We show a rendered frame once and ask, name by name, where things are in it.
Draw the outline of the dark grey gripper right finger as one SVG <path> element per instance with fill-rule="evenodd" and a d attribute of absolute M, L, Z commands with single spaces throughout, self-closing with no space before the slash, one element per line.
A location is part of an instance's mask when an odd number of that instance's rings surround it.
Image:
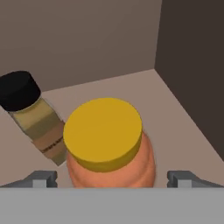
<path fill-rule="evenodd" d="M 221 186 L 216 183 L 201 179 L 191 171 L 168 171 L 167 179 L 167 186 L 172 188 L 224 188 L 224 185 Z"/>

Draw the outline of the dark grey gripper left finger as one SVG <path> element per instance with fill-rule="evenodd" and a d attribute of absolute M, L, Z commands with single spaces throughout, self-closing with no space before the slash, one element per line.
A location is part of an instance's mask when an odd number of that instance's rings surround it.
<path fill-rule="evenodd" d="M 6 188 L 54 188 L 58 187 L 56 182 L 58 173 L 56 171 L 34 171 L 24 179 L 11 182 L 2 187 Z"/>

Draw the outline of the cinnamon jar with black lid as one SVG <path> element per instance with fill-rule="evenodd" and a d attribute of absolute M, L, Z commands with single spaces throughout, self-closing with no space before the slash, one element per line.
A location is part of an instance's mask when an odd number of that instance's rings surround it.
<path fill-rule="evenodd" d="M 15 71 L 0 76 L 0 106 L 46 158 L 56 165 L 65 162 L 65 123 L 41 96 L 29 72 Z"/>

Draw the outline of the orange honey bottle yellow lid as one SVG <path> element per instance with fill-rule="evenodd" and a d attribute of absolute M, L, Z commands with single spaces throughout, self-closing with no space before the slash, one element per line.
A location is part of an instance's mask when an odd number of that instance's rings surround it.
<path fill-rule="evenodd" d="M 156 165 L 137 110 L 116 98 L 80 105 L 63 133 L 66 165 L 76 187 L 152 187 Z"/>

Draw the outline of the brown cabinet interior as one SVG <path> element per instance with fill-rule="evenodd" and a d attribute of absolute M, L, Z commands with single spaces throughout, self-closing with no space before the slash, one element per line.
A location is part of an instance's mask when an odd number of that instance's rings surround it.
<path fill-rule="evenodd" d="M 155 185 L 190 170 L 224 185 L 224 161 L 154 70 L 161 0 L 0 0 L 0 75 L 28 70 L 68 118 L 81 103 L 132 103 L 156 156 Z"/>

